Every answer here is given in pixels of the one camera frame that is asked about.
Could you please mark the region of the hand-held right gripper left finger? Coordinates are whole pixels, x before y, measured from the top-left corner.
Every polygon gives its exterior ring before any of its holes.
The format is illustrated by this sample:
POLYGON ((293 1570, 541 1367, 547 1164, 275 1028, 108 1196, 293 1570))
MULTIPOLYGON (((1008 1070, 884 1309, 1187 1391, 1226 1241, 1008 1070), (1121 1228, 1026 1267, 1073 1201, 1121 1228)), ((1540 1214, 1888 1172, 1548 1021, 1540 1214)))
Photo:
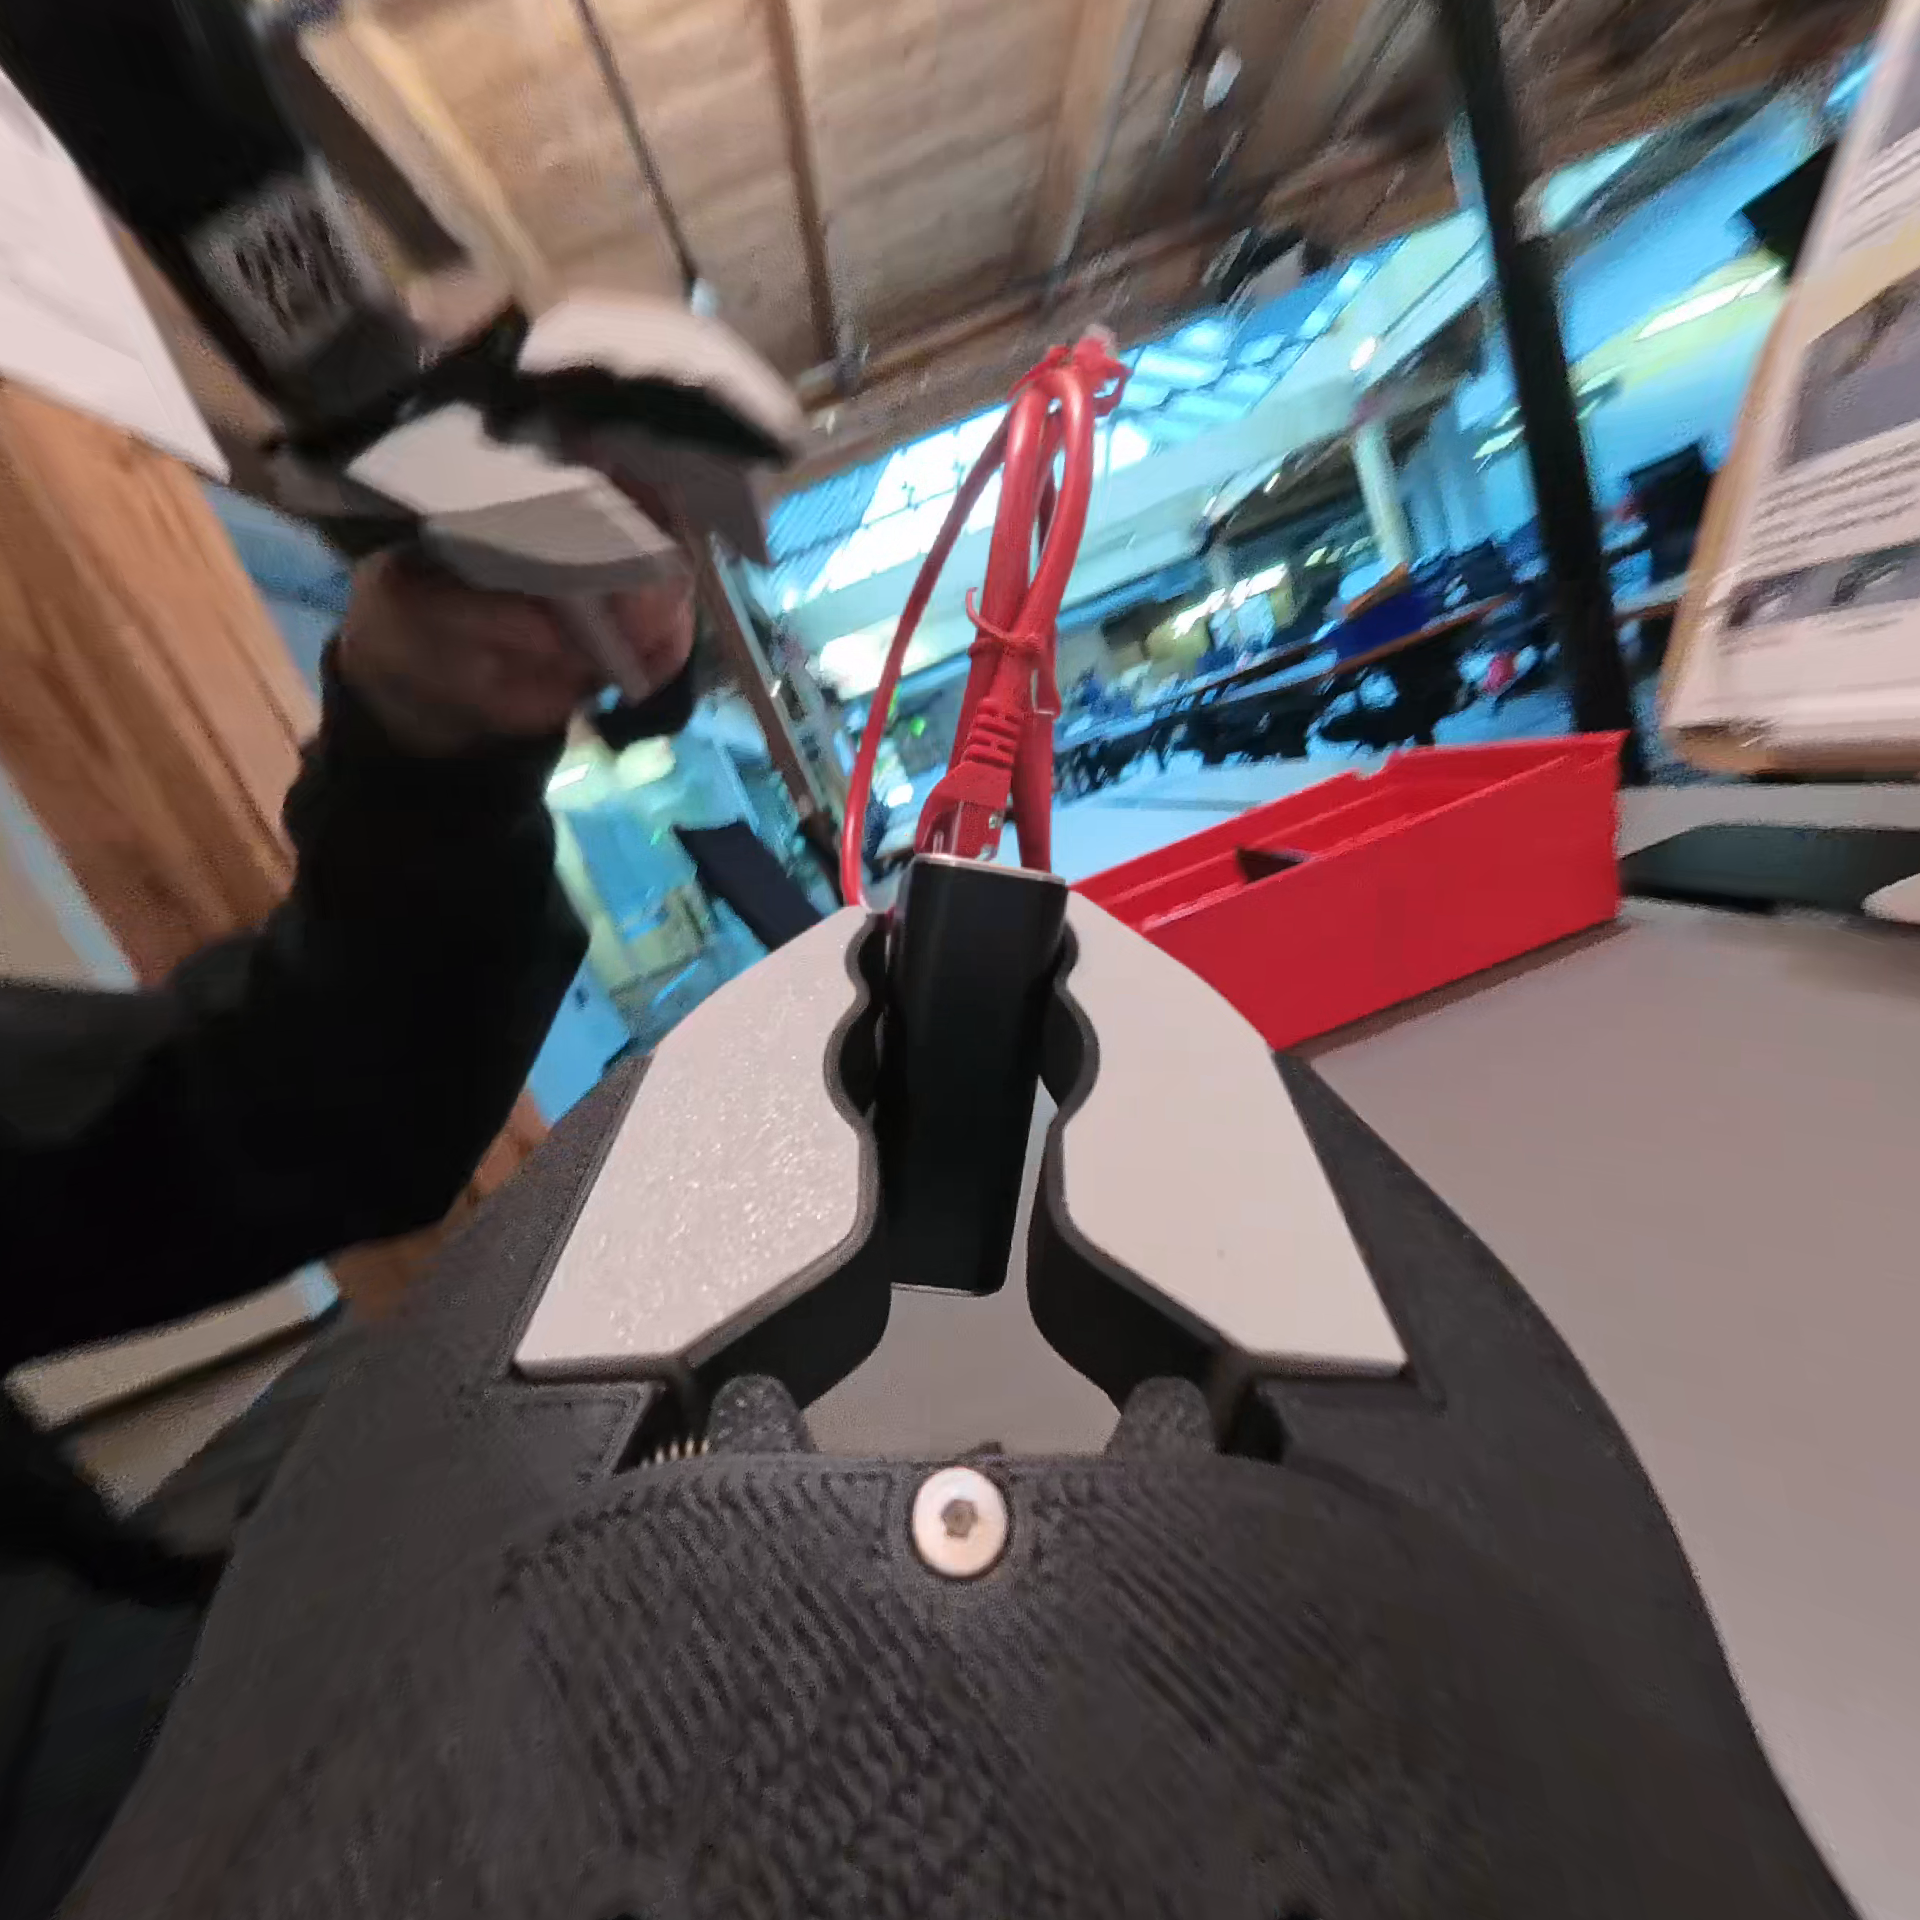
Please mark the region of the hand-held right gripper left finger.
POLYGON ((520 1377, 705 1400, 771 1376, 819 1400, 877 1350, 883 962, 884 921, 843 907, 654 1048, 518 1333, 520 1377))

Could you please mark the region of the black flat pad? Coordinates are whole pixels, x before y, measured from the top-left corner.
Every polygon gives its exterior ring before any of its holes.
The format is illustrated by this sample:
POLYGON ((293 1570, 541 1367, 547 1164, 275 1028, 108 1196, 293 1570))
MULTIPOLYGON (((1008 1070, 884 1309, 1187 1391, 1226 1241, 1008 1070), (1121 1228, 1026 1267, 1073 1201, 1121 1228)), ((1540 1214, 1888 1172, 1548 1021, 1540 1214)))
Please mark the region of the black flat pad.
POLYGON ((1709 824, 1620 858, 1620 888, 1747 915, 1814 913, 1866 921, 1861 901, 1918 875, 1918 830, 1709 824))

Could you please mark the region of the person's left forearm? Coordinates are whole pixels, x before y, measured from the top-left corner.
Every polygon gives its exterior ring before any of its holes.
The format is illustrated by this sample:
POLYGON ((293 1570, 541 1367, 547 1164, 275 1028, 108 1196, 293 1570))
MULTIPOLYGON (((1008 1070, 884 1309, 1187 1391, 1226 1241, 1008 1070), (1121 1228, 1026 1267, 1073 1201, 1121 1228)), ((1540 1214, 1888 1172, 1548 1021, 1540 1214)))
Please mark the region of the person's left forearm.
POLYGON ((327 668, 260 924, 136 992, 3 981, 6 1373, 444 1216, 586 955, 561 746, 410 753, 327 668))

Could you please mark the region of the black office chair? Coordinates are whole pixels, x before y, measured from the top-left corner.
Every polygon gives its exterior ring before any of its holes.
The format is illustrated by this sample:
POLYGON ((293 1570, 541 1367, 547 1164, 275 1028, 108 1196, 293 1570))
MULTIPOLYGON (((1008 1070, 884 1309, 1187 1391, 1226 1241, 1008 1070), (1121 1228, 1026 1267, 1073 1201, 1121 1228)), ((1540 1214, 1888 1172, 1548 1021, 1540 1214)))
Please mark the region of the black office chair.
POLYGON ((825 918, 747 821, 678 824, 670 832, 707 898, 725 905, 765 953, 800 939, 825 918))

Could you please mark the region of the person's left hand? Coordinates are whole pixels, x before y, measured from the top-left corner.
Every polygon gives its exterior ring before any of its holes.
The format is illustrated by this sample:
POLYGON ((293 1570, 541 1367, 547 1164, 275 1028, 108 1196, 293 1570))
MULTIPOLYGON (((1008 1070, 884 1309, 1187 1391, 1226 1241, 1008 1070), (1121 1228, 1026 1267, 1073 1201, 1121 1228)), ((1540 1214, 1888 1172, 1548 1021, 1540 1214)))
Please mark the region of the person's left hand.
POLYGON ((655 694, 690 660, 682 578, 618 590, 598 611, 604 642, 592 642, 553 603, 471 589, 419 550, 392 548, 353 570, 335 671, 413 755, 550 738, 598 694, 655 694))

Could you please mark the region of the red plastic bin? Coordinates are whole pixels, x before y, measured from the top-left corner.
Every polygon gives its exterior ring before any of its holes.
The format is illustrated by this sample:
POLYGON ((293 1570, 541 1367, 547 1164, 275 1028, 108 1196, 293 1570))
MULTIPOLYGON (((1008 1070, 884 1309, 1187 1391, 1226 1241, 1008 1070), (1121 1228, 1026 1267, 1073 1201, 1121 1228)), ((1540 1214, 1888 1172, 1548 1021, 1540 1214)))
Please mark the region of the red plastic bin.
POLYGON ((1073 886, 1287 1049, 1611 922, 1620 738, 1407 750, 1073 886), (1242 845, 1310 861, 1244 885, 1242 845))

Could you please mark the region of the printed instruction sheet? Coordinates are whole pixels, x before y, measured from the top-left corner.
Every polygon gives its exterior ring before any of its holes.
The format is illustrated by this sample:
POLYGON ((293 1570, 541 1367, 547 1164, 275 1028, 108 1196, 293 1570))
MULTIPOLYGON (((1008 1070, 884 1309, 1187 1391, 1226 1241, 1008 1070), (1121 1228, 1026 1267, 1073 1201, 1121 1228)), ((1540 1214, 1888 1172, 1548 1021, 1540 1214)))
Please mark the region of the printed instruction sheet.
POLYGON ((1662 735, 1727 776, 1916 773, 1914 2, 1885 8, 1709 498, 1662 735))

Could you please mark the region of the black pole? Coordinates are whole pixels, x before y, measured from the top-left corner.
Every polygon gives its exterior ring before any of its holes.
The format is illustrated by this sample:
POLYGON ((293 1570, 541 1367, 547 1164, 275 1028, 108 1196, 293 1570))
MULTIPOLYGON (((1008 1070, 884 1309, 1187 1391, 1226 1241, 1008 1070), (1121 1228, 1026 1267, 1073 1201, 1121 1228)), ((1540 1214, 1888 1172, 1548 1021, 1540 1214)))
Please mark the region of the black pole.
POLYGON ((1646 781, 1645 740, 1620 653, 1595 498, 1565 353, 1554 246, 1528 208, 1533 150, 1501 44, 1497 2, 1438 2, 1435 33, 1452 70, 1474 193, 1492 249, 1507 359, 1539 516, 1561 675, 1578 732, 1620 732, 1620 779, 1646 781))

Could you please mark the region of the wooden post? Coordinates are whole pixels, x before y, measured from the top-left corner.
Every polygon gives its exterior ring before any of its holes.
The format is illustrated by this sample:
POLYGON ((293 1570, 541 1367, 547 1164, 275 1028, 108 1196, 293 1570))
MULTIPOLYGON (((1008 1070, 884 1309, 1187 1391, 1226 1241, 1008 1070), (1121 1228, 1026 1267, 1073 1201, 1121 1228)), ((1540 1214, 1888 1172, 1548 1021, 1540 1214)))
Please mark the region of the wooden post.
POLYGON ((199 479, 6 381, 3 768, 138 980, 286 896, 315 719, 199 479))

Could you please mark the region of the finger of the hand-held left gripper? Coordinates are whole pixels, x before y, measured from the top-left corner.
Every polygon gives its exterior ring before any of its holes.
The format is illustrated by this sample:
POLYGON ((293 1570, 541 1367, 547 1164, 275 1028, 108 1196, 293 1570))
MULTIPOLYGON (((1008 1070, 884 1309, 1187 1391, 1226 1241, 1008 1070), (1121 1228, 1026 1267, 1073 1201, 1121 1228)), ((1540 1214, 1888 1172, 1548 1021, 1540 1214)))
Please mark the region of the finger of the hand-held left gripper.
POLYGON ((463 584, 543 600, 627 701, 655 687, 612 600, 685 578, 678 544, 595 467, 501 442, 467 404, 410 418, 343 464, 353 505, 410 514, 463 584))
POLYGON ((739 464, 782 467, 807 417, 781 372, 731 323, 637 293, 573 293, 526 323, 515 375, 565 418, 631 426, 739 464))

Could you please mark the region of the white paper notice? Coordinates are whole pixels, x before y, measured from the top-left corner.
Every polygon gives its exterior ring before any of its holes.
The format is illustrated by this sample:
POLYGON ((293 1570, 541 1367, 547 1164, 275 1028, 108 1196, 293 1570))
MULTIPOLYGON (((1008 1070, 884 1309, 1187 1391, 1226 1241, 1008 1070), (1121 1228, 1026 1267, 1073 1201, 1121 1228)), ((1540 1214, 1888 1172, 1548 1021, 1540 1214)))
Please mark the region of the white paper notice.
POLYGON ((226 482, 82 174, 1 80, 1 375, 226 482))

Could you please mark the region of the black port adapter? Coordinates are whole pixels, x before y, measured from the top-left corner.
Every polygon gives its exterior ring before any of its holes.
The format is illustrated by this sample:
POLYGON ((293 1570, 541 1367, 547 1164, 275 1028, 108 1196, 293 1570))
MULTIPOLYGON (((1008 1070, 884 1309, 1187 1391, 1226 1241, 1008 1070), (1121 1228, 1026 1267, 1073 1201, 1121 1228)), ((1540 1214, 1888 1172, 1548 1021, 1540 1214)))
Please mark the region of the black port adapter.
POLYGON ((1067 943, 1059 877, 946 853, 893 905, 877 1035, 883 1238, 903 1286, 1004 1286, 1043 1021, 1067 943))

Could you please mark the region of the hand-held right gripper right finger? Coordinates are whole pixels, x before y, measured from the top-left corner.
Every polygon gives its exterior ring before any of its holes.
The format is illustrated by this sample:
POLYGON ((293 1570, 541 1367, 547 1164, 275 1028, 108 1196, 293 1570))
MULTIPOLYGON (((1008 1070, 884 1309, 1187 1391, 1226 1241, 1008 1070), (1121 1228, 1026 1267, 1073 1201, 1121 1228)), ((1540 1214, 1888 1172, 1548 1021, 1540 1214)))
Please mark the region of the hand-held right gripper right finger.
POLYGON ((1067 932, 1028 1234, 1048 1345, 1112 1400, 1162 1376, 1205 1400, 1401 1376, 1404 1339, 1259 1032, 1093 899, 1068 899, 1067 932))

